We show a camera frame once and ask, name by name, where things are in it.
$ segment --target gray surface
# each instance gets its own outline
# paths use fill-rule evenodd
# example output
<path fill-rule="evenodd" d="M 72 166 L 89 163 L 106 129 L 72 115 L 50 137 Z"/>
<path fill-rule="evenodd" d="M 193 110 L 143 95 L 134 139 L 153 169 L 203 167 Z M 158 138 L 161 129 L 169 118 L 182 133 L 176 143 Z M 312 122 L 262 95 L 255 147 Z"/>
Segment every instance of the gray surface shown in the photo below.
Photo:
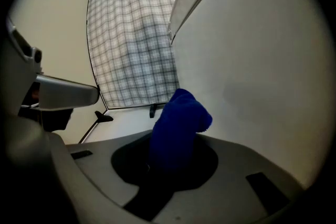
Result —
<path fill-rule="evenodd" d="M 96 87 L 68 80 L 38 75 L 40 83 L 39 107 L 41 110 L 79 108 L 97 103 L 99 91 Z"/>
<path fill-rule="evenodd" d="M 49 139 L 56 172 L 74 206 L 80 223 L 146 223 L 124 211 L 97 190 L 76 165 L 59 135 L 49 133 Z"/>
<path fill-rule="evenodd" d="M 70 145 L 70 152 L 91 150 L 93 155 L 76 160 L 81 170 L 110 199 L 125 205 L 138 187 L 123 182 L 114 172 L 110 158 L 122 145 L 143 132 L 114 140 Z M 250 223 L 267 214 L 245 179 L 263 172 L 290 200 L 302 193 L 299 184 L 286 172 L 253 150 L 230 142 L 205 137 L 219 158 L 218 169 L 201 188 L 175 193 L 154 219 L 157 223 Z"/>
<path fill-rule="evenodd" d="M 0 103 L 6 113 L 17 115 L 35 78 L 31 62 L 24 60 L 9 38 L 4 39 L 0 46 Z"/>

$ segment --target blue sock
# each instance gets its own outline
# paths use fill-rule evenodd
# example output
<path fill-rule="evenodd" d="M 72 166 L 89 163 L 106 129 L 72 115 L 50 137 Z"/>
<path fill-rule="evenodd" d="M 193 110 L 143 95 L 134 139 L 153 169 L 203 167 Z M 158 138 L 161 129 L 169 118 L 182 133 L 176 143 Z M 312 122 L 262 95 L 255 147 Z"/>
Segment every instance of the blue sock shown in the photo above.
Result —
<path fill-rule="evenodd" d="M 211 115 L 194 96 L 177 89 L 153 128 L 150 168 L 162 173 L 183 170 L 192 159 L 196 133 L 206 131 L 211 123 Z"/>

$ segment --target plaid fabric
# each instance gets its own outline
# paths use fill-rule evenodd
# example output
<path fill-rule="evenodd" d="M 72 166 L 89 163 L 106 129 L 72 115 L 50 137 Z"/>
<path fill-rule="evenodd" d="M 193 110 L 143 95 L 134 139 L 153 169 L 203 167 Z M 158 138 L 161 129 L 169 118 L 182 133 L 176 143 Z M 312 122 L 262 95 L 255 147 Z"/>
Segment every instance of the plaid fabric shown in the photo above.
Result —
<path fill-rule="evenodd" d="M 175 0 L 89 0 L 93 72 L 109 108 L 167 102 L 179 87 L 167 25 Z"/>

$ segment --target gray plastic platform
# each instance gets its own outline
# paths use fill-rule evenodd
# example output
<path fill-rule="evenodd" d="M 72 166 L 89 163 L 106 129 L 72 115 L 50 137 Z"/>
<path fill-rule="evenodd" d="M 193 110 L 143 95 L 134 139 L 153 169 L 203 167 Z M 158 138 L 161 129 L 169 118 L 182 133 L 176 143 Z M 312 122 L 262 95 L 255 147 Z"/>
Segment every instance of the gray plastic platform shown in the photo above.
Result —
<path fill-rule="evenodd" d="M 116 149 L 150 132 L 67 147 L 71 153 L 93 152 L 93 155 L 77 159 L 77 165 L 102 193 L 124 206 L 136 195 L 138 186 L 125 183 L 114 172 L 111 156 Z M 267 213 L 245 178 L 258 172 L 263 172 L 290 200 L 303 193 L 293 177 L 255 151 L 239 144 L 202 137 L 218 155 L 215 174 L 198 189 L 175 193 L 154 222 L 236 224 L 260 220 Z"/>

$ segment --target black tripod leg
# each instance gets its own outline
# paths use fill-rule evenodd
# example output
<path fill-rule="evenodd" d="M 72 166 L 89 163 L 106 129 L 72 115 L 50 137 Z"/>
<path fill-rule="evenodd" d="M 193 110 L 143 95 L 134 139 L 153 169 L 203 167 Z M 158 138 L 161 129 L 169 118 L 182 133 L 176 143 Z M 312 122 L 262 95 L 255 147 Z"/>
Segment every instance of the black tripod leg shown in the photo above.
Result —
<path fill-rule="evenodd" d="M 95 111 L 95 114 L 97 116 L 97 122 L 98 123 L 113 121 L 113 118 L 111 116 L 103 115 L 99 111 Z"/>
<path fill-rule="evenodd" d="M 152 119 L 154 118 L 156 108 L 158 107 L 158 104 L 151 104 L 151 107 L 149 109 L 149 117 Z"/>

